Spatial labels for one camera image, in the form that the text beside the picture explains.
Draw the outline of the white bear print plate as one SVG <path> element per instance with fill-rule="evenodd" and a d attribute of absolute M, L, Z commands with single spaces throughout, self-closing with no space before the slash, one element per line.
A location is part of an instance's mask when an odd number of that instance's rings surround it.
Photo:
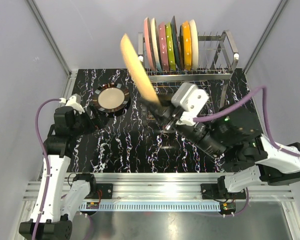
<path fill-rule="evenodd" d="M 189 22 L 190 34 L 191 34 L 191 64 L 192 69 L 196 71 L 199 67 L 199 40 L 196 22 L 194 19 Z"/>

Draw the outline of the cream and blue plate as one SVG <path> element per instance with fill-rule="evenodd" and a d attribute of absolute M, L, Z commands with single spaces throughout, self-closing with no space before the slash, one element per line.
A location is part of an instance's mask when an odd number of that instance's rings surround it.
<path fill-rule="evenodd" d="M 157 22 L 155 18 L 152 18 L 150 21 L 150 29 L 151 29 L 151 39 L 152 39 L 152 46 L 153 46 L 153 53 L 154 53 L 154 60 L 155 60 L 155 66 L 156 69 L 159 72 L 162 72 L 162 67 L 161 67 L 161 59 L 160 59 L 160 53 L 158 49 L 158 28 L 157 28 Z"/>

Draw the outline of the tan yellow plate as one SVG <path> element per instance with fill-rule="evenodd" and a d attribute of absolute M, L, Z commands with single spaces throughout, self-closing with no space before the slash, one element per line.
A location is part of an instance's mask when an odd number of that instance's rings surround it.
<path fill-rule="evenodd" d="M 125 33 L 120 41 L 120 50 L 123 61 L 129 74 L 138 89 L 141 97 L 158 106 L 161 105 L 158 95 L 141 63 L 138 55 L 131 43 L 130 38 Z"/>

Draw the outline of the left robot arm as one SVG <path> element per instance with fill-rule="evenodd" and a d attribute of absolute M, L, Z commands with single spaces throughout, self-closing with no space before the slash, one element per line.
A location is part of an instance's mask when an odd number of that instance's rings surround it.
<path fill-rule="evenodd" d="M 97 113 L 91 118 L 79 103 L 58 107 L 53 119 L 47 138 L 39 141 L 43 172 L 37 200 L 29 220 L 19 225 L 19 234 L 26 240 L 70 239 L 79 206 L 98 192 L 92 173 L 76 175 L 67 194 L 63 184 L 77 139 L 102 129 L 107 119 Z"/>

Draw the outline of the cream and pink plate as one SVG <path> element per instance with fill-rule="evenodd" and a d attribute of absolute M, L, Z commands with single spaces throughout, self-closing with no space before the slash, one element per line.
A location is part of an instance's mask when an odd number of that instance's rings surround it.
<path fill-rule="evenodd" d="M 144 42 L 146 47 L 146 54 L 148 59 L 148 64 L 150 69 L 154 72 L 156 70 L 156 64 L 154 62 L 154 57 L 152 53 L 152 37 L 151 37 L 151 26 L 150 20 L 146 17 L 143 21 L 143 33 L 144 33 Z"/>

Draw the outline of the orange dotted scalloped plate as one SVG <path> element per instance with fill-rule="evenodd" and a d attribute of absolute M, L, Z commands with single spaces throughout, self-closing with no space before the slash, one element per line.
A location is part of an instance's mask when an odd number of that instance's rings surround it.
<path fill-rule="evenodd" d="M 188 21 L 185 21 L 180 25 L 179 41 L 183 60 L 183 68 L 186 71 L 190 71 L 192 68 L 192 40 L 190 24 Z"/>

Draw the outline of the teal plate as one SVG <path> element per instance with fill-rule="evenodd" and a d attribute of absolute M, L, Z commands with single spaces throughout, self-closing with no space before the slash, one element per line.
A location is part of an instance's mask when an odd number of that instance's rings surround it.
<path fill-rule="evenodd" d="M 179 70 L 183 69 L 181 53 L 180 53 L 180 45 L 178 41 L 178 33 L 177 33 L 177 24 L 176 24 L 176 17 L 173 16 L 170 22 L 171 25 L 171 32 L 172 32 L 172 42 L 173 42 L 173 50 L 174 50 L 174 58 L 177 68 Z"/>

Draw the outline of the green dotted scalloped plate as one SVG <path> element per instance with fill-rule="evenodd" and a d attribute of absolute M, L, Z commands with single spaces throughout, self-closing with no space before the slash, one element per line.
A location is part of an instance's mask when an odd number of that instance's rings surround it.
<path fill-rule="evenodd" d="M 174 46 L 173 46 L 173 39 L 172 39 L 172 27 L 170 22 L 165 24 L 165 38 L 166 38 L 166 45 L 167 45 L 169 69 L 170 71 L 176 71 L 176 61 L 175 61 Z"/>

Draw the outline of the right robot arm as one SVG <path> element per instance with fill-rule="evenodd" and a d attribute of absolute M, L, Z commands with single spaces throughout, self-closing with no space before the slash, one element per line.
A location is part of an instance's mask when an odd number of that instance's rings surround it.
<path fill-rule="evenodd" d="M 173 130 L 214 159 L 223 158 L 231 175 L 216 183 L 202 184 L 203 199 L 215 201 L 242 199 L 247 187 L 266 183 L 288 186 L 300 182 L 300 143 L 275 148 L 260 131 L 258 117 L 240 107 L 211 124 L 196 122 L 180 125 L 184 110 L 162 98 L 161 105 L 143 99 L 154 118 L 165 130 Z"/>

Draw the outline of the black striped bottom plate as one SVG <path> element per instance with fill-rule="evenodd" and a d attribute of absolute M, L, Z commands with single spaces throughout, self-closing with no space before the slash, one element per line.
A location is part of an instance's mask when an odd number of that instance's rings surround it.
<path fill-rule="evenodd" d="M 92 104 L 100 114 L 106 117 L 119 117 L 124 115 L 130 107 L 130 92 L 121 83 L 109 82 L 94 91 Z"/>

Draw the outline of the pink dotted scalloped plate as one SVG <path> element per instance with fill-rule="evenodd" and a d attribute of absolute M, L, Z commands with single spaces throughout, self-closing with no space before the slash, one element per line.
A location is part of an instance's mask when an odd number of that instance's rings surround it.
<path fill-rule="evenodd" d="M 168 72 L 169 68 L 169 59 L 167 53 L 167 41 L 166 41 L 166 28 L 165 23 L 162 22 L 158 25 L 158 37 L 159 37 L 159 52 L 161 59 L 161 66 L 164 72 Z"/>

